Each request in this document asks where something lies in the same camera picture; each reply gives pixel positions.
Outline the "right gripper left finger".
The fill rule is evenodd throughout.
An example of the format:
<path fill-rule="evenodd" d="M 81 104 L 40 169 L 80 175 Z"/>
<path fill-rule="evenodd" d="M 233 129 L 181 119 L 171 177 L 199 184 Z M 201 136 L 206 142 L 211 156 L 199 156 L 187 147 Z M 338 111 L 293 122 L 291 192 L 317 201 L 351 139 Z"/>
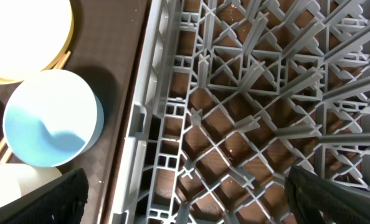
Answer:
<path fill-rule="evenodd" d="M 73 223 L 82 220 L 88 199 L 83 168 L 74 169 L 0 208 L 0 223 Z"/>

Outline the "small white cup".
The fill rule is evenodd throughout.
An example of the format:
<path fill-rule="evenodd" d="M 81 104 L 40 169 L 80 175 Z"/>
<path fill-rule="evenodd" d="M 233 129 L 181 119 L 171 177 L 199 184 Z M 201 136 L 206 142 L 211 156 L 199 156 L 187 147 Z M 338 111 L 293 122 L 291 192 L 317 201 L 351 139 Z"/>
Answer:
<path fill-rule="evenodd" d="M 0 208 L 57 179 L 56 167 L 0 164 Z"/>

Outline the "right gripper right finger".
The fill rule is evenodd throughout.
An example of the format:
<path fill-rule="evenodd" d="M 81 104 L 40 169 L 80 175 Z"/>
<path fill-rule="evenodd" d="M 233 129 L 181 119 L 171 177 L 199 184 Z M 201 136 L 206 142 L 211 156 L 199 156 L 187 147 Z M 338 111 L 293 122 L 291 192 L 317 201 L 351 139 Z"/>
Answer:
<path fill-rule="evenodd" d="M 293 166 L 285 195 L 297 223 L 370 223 L 370 192 L 322 179 Z"/>

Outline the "light blue bowl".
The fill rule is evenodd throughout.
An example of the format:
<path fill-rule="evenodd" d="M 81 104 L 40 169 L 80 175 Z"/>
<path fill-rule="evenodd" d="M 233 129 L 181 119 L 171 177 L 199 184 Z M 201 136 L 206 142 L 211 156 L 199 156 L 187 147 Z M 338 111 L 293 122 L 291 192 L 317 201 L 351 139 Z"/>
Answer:
<path fill-rule="evenodd" d="M 96 143 L 104 119 L 100 100 L 82 77 L 67 70 L 44 70 L 14 90 L 2 129 L 8 147 L 22 162 L 57 167 Z"/>

